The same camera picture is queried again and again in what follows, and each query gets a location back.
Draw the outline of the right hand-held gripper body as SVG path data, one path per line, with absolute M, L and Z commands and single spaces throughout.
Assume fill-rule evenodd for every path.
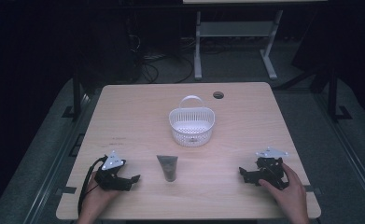
M 267 147 L 262 152 L 257 152 L 257 167 L 260 171 L 260 179 L 264 179 L 277 189 L 285 189 L 288 182 L 283 180 L 283 158 L 288 156 L 285 151 L 273 147 Z

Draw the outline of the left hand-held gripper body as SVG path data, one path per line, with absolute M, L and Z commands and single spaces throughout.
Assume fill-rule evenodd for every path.
M 105 157 L 105 162 L 97 170 L 95 181 L 104 190 L 117 190 L 119 184 L 125 184 L 123 178 L 118 177 L 118 172 L 124 165 L 115 150 Z

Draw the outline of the person's left hand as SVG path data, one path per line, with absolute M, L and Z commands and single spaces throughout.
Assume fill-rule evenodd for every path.
M 104 190 L 98 187 L 94 179 L 95 176 L 96 173 L 93 172 L 87 187 L 88 193 L 83 200 L 81 212 L 77 220 L 78 224 L 93 224 L 107 206 L 120 195 L 120 191 Z

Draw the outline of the person's right hand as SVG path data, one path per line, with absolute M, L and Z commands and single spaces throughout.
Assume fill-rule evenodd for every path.
M 291 224 L 309 224 L 305 187 L 290 167 L 284 163 L 282 167 L 289 182 L 285 189 L 277 189 L 264 179 L 259 183 L 274 197 Z

